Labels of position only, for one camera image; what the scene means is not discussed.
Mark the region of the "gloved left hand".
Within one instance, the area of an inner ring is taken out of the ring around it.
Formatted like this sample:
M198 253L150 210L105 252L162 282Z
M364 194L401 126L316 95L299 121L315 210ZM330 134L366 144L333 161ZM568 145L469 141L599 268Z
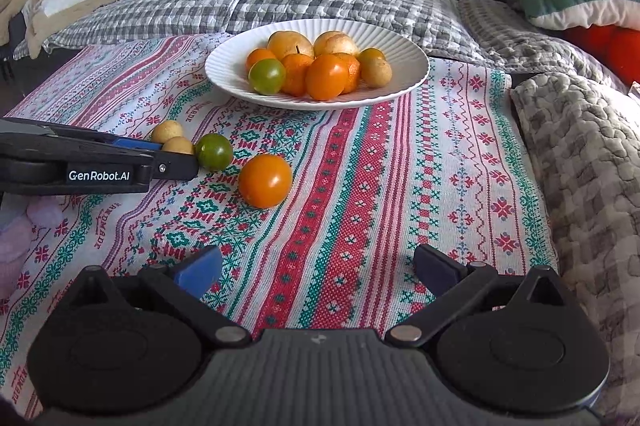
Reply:
M1 298L17 287L35 233L63 221L60 198L3 194L1 201Z

